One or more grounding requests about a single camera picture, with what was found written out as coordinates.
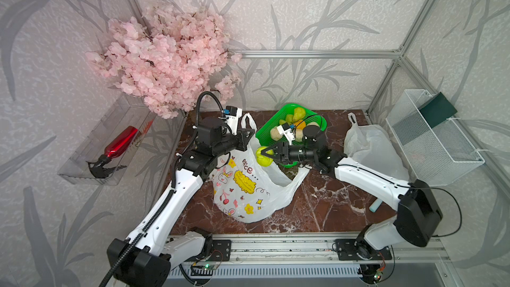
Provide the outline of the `patterned white plastic bag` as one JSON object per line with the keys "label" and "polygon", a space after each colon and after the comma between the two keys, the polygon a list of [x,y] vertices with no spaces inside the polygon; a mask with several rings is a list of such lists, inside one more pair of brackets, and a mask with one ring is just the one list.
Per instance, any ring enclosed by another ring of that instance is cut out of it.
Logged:
{"label": "patterned white plastic bag", "polygon": [[299,167],[293,178],[271,163],[256,161],[260,142],[253,137],[246,151],[233,150],[219,158],[221,168],[210,175],[214,203],[226,215],[243,223],[254,223],[287,207],[309,170]]}

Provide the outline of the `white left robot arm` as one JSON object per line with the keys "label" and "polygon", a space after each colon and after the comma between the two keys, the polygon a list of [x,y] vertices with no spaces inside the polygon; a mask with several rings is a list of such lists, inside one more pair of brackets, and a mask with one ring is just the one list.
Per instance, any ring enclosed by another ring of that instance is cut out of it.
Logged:
{"label": "white left robot arm", "polygon": [[162,286],[168,274],[186,260],[206,252],[211,236],[189,231],[166,247],[167,238],[184,208],[202,187],[219,158],[233,150],[247,151],[255,128],[244,116],[209,117],[196,125],[195,137],[174,166],[171,183],[142,222],[124,239],[114,239],[107,249],[110,270],[100,285],[112,278],[127,286]]}

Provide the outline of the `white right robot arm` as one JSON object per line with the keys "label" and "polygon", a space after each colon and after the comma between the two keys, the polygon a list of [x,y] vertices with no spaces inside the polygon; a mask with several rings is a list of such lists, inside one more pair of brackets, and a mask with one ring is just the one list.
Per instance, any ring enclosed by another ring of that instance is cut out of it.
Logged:
{"label": "white right robot arm", "polygon": [[356,162],[330,148],[325,132],[317,126],[304,129],[300,145],[278,142],[263,149],[261,154],[282,165],[298,162],[312,166],[321,174],[381,199],[395,211],[394,217],[366,226],[356,238],[355,253],[363,260],[370,260],[379,251],[397,243],[426,247],[443,218],[427,183],[395,179]]}

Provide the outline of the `white pear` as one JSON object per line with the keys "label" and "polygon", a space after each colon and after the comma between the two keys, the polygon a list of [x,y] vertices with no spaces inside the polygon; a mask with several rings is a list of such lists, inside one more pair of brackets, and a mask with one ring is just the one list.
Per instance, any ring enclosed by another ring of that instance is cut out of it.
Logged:
{"label": "white pear", "polygon": [[278,131],[278,128],[277,127],[274,127],[271,129],[270,131],[270,137],[273,141],[275,142],[278,142],[279,140],[282,139],[282,135],[280,134],[280,132]]}

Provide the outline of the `green plastic perforated basket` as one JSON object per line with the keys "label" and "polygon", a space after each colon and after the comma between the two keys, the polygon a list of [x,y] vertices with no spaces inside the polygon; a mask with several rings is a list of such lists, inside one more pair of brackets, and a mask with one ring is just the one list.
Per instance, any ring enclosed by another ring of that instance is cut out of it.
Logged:
{"label": "green plastic perforated basket", "polygon": [[[286,122],[285,118],[287,114],[294,115],[294,109],[296,107],[302,107],[306,110],[306,117],[303,120],[298,122]],[[320,116],[316,112],[309,110],[303,106],[298,104],[286,104],[284,105],[276,114],[273,115],[270,119],[267,120],[264,126],[257,130],[256,137],[260,142],[261,146],[272,146],[276,142],[273,141],[270,137],[270,131],[274,127],[278,127],[279,125],[288,123],[294,132],[295,140],[293,141],[293,145],[302,145],[302,132],[303,129],[307,126],[318,125],[322,131],[325,131],[327,127],[327,121],[324,117]],[[287,142],[285,137],[282,137],[279,142]]]}

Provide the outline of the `green pear top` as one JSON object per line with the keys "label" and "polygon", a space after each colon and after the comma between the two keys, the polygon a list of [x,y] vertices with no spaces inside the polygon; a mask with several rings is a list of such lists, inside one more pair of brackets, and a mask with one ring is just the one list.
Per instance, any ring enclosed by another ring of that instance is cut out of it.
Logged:
{"label": "green pear top", "polygon": [[296,107],[294,109],[293,122],[298,122],[306,117],[306,110],[302,107]]}

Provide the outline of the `white plastic bag near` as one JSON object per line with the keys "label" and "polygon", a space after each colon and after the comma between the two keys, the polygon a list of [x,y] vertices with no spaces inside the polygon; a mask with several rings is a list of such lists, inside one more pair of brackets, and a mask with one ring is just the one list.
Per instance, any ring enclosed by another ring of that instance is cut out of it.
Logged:
{"label": "white plastic bag near", "polygon": [[402,163],[389,135],[379,125],[360,126],[356,116],[350,112],[351,128],[344,141],[344,152],[356,162],[389,177],[409,180],[409,171]]}

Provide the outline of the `pink cherry blossom tree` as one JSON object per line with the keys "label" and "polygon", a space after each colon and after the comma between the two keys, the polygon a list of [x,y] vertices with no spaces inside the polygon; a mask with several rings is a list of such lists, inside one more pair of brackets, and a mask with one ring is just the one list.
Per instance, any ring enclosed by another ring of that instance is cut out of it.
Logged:
{"label": "pink cherry blossom tree", "polygon": [[214,86],[209,81],[228,63],[239,62],[241,55],[228,55],[223,16],[205,7],[186,13],[162,0],[144,1],[143,17],[149,26],[143,27],[134,17],[109,20],[113,40],[108,48],[85,54],[94,73],[116,78],[116,88],[142,98],[164,119],[175,118],[180,110],[190,112],[199,95],[212,89],[226,104],[241,82],[240,75],[233,71]]}

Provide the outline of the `red black hair brush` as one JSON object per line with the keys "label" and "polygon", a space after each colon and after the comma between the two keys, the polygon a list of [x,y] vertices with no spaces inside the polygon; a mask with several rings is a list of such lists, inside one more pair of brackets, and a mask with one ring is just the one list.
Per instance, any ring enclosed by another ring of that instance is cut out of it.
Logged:
{"label": "red black hair brush", "polygon": [[151,128],[154,120],[150,120],[140,129],[134,126],[128,126],[119,133],[104,149],[103,154],[95,162],[87,162],[88,168],[92,176],[96,179],[108,179],[116,171],[127,168],[125,165],[108,167],[114,159],[123,156],[130,146],[139,146],[142,138]]}

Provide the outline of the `dark green card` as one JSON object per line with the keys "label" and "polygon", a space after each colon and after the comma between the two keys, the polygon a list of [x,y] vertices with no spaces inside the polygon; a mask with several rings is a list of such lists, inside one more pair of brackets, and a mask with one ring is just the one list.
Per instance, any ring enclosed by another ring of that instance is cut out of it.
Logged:
{"label": "dark green card", "polygon": [[457,114],[458,110],[441,92],[418,108],[431,129]]}

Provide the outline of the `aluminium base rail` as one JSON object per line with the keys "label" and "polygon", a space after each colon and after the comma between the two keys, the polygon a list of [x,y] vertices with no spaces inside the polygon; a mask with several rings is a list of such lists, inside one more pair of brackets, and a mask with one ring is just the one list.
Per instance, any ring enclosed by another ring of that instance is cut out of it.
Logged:
{"label": "aluminium base rail", "polygon": [[386,247],[391,257],[360,259],[354,252],[337,247],[336,240],[355,239],[357,232],[346,233],[262,233],[216,234],[215,240],[229,240],[230,259],[224,264],[400,264],[449,263],[450,257],[440,239],[431,239],[424,248],[401,242]]}

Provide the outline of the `clear acrylic wall shelf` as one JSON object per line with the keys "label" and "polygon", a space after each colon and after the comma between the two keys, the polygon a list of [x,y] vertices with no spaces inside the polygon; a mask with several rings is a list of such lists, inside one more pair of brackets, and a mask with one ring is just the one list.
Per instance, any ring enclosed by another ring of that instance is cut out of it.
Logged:
{"label": "clear acrylic wall shelf", "polygon": [[139,146],[130,146],[123,156],[108,164],[108,167],[127,166],[123,170],[116,171],[108,179],[94,178],[89,171],[87,162],[95,162],[103,154],[105,147],[128,126],[140,129],[150,120],[155,119],[156,114],[150,111],[142,99],[122,94],[85,141],[58,170],[58,176],[73,185],[118,185],[146,135],[142,138]]}

